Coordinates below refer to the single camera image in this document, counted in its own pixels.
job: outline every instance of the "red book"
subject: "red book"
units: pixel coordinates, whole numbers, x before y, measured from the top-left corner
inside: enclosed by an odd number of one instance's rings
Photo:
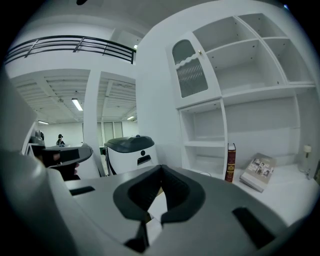
[[[232,145],[229,145],[228,143],[228,160],[226,163],[226,172],[224,177],[225,181],[232,183],[234,179],[235,165],[236,165],[236,145],[234,143]]]

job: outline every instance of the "ceiling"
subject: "ceiling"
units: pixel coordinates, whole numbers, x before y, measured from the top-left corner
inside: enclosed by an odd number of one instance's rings
[[[81,16],[112,20],[120,18],[131,22],[132,26],[133,23],[141,25],[146,29],[141,31],[145,34],[167,17],[210,0],[87,0],[83,5],[77,5],[76,2],[77,0],[48,0],[29,23],[62,15],[75,15],[73,22],[81,22]]]
[[[50,124],[83,122],[84,112],[72,102],[77,98],[86,108],[88,70],[57,70],[56,74],[37,72],[12,81],[17,91],[37,113],[38,121]],[[97,97],[97,121],[121,121],[135,116],[136,86],[101,76]]]

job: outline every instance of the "frosted glass panel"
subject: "frosted glass panel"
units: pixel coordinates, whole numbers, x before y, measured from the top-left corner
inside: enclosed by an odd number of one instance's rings
[[[197,94],[208,89],[207,80],[199,59],[193,59],[176,70],[181,97]]]
[[[172,55],[176,65],[184,61],[186,58],[191,57],[195,53],[195,49],[188,40],[177,42],[172,49]]]
[[[98,122],[96,124],[96,134],[98,135],[98,143],[99,143],[99,147],[103,147],[104,143],[102,141],[102,131],[101,131],[101,123]]]
[[[112,125],[112,122],[104,122],[103,128],[105,142],[112,140],[114,138],[114,127]]]
[[[122,122],[114,122],[114,135],[116,138],[123,137],[122,134]]]

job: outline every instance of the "black slot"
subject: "black slot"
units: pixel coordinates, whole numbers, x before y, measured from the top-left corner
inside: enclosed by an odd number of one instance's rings
[[[94,191],[95,189],[92,186],[84,186],[76,189],[71,189],[70,193],[72,196],[78,196],[81,194],[85,194],[91,191]]]
[[[137,163],[138,163],[138,165],[141,165],[141,164],[143,164],[143,163],[145,163],[145,162],[148,162],[148,161],[150,161],[150,160],[151,160],[150,155],[145,155],[145,156],[143,156],[143,157],[138,158]]]
[[[234,209],[232,213],[258,249],[275,239],[274,235],[272,235],[247,208],[237,208]]]
[[[135,238],[127,241],[125,245],[139,253],[143,253],[149,247],[146,223],[141,222]]]

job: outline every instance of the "cabinet door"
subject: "cabinet door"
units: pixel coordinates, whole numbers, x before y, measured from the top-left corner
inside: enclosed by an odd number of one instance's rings
[[[192,32],[166,47],[166,55],[177,109],[221,97],[214,69]]]

